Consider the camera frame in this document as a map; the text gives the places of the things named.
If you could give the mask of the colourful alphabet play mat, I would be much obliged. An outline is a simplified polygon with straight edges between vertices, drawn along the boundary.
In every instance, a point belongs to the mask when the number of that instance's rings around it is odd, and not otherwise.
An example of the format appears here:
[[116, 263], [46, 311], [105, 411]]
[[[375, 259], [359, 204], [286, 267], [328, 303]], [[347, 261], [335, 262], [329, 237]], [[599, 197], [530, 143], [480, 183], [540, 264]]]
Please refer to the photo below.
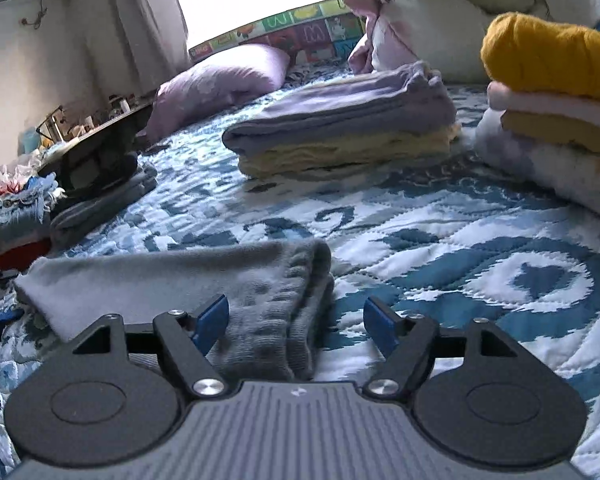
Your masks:
[[194, 63], [242, 44], [267, 44], [292, 64], [345, 61], [364, 34], [364, 23], [342, 0], [324, 0], [242, 25], [189, 49]]

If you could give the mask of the folded grey garment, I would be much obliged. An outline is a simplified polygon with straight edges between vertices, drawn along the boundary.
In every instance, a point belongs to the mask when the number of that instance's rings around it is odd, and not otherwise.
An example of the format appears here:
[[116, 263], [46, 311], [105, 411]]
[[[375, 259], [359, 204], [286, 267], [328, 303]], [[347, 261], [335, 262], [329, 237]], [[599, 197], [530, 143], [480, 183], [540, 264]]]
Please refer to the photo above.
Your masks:
[[79, 243], [89, 232], [113, 219], [151, 192], [157, 186], [157, 170], [145, 164], [110, 191], [88, 200], [73, 200], [62, 206], [50, 222], [50, 241], [54, 252], [61, 252]]

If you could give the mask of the black folded garment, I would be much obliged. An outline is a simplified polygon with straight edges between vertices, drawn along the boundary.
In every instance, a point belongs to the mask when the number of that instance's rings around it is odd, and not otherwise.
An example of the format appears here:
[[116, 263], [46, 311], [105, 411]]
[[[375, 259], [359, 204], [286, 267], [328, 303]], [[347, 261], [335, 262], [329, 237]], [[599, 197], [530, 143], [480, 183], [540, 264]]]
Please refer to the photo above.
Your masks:
[[111, 160], [98, 155], [71, 160], [65, 155], [60, 160], [56, 181], [65, 196], [90, 200], [129, 181], [137, 167], [137, 154], [133, 152], [115, 154]]

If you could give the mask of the pink white bundled duvet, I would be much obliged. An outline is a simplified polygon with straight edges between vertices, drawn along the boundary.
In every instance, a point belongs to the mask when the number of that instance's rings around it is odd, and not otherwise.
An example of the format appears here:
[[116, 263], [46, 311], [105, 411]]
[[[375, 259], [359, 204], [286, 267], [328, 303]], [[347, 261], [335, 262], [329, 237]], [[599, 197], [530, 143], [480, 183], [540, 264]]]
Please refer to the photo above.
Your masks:
[[498, 15], [519, 12], [547, 21], [596, 27], [600, 0], [343, 0], [364, 22], [349, 56], [357, 73], [380, 72], [427, 61], [447, 82], [488, 79], [482, 40]]

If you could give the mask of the grey window curtain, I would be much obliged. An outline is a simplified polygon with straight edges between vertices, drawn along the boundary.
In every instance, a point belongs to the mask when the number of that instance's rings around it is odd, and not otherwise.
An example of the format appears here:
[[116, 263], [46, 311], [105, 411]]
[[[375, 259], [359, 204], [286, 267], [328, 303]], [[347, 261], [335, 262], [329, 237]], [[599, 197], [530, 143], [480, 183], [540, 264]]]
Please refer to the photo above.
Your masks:
[[67, 0], [100, 95], [158, 89], [190, 66], [178, 0]]

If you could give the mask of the folded pale yellow garment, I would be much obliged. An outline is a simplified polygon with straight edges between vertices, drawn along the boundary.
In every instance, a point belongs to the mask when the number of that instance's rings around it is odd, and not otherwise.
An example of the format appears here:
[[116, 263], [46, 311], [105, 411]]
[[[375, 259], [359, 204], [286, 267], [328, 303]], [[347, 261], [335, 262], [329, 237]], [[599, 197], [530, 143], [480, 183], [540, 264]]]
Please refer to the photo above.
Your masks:
[[449, 155], [452, 142], [461, 132], [462, 127], [456, 122], [422, 136], [393, 131], [366, 136], [346, 134], [332, 140], [283, 144], [262, 154], [240, 155], [238, 169], [247, 177], [262, 179], [288, 172], [298, 174], [312, 169]]

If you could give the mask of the grey knit sweater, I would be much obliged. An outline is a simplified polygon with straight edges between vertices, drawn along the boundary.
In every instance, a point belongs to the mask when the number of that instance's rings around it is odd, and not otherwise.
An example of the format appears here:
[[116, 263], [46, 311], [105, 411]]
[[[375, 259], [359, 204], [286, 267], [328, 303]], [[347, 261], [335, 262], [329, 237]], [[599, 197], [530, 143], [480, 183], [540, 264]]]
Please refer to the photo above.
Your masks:
[[209, 358], [226, 379], [296, 382], [315, 372], [317, 332], [332, 301], [324, 240], [273, 240], [174, 252], [39, 258], [15, 280], [18, 299], [68, 341], [105, 314], [149, 323], [225, 297], [230, 320]]

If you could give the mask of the folded white fluffy blanket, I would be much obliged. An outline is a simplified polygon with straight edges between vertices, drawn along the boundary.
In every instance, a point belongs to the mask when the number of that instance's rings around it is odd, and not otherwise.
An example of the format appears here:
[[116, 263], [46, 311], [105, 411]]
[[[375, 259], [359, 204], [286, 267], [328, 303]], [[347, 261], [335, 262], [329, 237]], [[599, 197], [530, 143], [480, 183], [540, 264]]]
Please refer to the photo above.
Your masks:
[[474, 147], [488, 165], [549, 188], [600, 215], [600, 156], [506, 130], [490, 108], [475, 130]]

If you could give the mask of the lilac pillow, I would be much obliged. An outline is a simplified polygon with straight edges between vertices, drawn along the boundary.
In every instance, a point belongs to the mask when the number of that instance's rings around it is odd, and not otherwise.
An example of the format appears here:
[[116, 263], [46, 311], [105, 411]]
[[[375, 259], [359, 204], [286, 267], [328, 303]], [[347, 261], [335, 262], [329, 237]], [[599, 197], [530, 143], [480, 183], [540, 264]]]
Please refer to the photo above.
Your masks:
[[279, 89], [289, 63], [289, 54], [267, 44], [243, 44], [209, 56], [160, 86], [138, 142], [148, 148], [197, 120]]

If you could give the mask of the folded blue denim garment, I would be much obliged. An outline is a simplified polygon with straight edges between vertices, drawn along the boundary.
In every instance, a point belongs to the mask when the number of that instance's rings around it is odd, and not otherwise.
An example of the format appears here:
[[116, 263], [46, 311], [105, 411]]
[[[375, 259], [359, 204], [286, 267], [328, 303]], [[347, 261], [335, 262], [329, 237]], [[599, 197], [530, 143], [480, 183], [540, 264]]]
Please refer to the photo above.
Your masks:
[[23, 191], [0, 196], [0, 255], [50, 236], [58, 200], [56, 174], [33, 177]]

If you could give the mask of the folded red garment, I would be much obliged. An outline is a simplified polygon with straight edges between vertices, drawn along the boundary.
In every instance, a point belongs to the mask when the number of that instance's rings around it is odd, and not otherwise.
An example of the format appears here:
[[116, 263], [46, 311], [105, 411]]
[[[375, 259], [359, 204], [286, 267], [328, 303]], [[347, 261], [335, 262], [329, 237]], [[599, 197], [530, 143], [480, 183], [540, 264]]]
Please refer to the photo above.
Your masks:
[[0, 271], [25, 271], [32, 262], [47, 255], [51, 249], [52, 241], [48, 237], [9, 249], [0, 255]]

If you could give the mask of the blue white patterned quilt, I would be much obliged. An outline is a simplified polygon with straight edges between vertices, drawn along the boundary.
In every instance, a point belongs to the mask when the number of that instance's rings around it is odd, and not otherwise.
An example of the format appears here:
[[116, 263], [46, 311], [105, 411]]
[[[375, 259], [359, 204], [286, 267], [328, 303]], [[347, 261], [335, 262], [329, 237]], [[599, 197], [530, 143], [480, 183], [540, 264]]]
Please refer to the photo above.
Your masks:
[[[486, 96], [449, 95], [449, 155], [264, 179], [221, 140], [260, 105], [231, 110], [137, 155], [157, 186], [40, 257], [324, 240], [309, 380], [224, 378], [195, 310], [62, 341], [17, 297], [30, 266], [0, 272], [0, 479], [600, 479], [600, 215], [486, 164]], [[388, 358], [369, 296], [404, 319]]]

